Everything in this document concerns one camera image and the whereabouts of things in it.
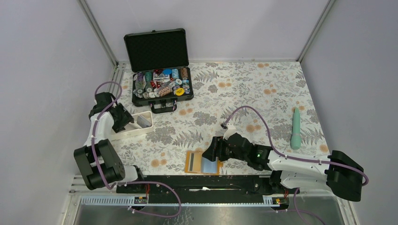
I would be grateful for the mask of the white rectangular plastic tray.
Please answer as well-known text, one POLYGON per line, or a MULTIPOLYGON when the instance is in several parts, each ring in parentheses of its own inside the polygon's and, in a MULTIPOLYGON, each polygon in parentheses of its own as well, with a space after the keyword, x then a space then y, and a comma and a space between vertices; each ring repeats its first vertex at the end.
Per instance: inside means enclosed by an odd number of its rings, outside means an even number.
POLYGON ((134 122, 128 123, 123 131, 118 133, 111 131, 111 141, 144 135, 154 131, 153 114, 151 111, 136 113, 132 117, 134 122))

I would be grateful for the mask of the light blue card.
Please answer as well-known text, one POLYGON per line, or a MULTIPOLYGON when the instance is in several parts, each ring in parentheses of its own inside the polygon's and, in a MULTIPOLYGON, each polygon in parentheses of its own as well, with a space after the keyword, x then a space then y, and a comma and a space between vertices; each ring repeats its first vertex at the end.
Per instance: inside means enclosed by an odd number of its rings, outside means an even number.
POLYGON ((200 171, 205 174, 218 174, 218 161, 211 161, 205 157, 202 157, 200 171))

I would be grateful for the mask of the orange leather card holder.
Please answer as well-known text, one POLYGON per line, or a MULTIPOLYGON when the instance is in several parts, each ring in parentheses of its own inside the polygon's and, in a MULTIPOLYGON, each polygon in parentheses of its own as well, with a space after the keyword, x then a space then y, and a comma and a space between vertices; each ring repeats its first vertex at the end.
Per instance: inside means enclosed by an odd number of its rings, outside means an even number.
POLYGON ((219 175, 223 163, 219 160, 210 161, 202 157, 202 152, 188 151, 186 153, 185 173, 219 175))

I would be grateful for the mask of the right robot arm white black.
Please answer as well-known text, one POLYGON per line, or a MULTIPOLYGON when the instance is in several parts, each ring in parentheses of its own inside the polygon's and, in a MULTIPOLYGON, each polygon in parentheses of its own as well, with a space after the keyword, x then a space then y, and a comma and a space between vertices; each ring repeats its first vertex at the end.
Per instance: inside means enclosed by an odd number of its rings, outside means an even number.
POLYGON ((266 194, 293 193, 295 189, 320 189, 352 202, 361 200, 363 168, 341 151, 329 156, 280 156, 270 146, 253 144, 235 133, 215 136, 202 154, 205 162, 237 159, 257 171, 270 171, 261 187, 266 194))

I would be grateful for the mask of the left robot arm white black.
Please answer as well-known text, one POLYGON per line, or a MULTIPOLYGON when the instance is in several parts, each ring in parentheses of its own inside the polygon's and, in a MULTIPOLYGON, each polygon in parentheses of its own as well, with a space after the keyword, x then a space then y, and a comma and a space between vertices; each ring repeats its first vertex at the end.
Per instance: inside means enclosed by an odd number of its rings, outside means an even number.
POLYGON ((77 167, 89 190, 104 188, 112 182, 122 181, 124 165, 110 138, 112 133, 126 131, 134 122, 133 116, 109 92, 95 94, 96 105, 89 113, 91 127, 83 147, 74 150, 77 167))

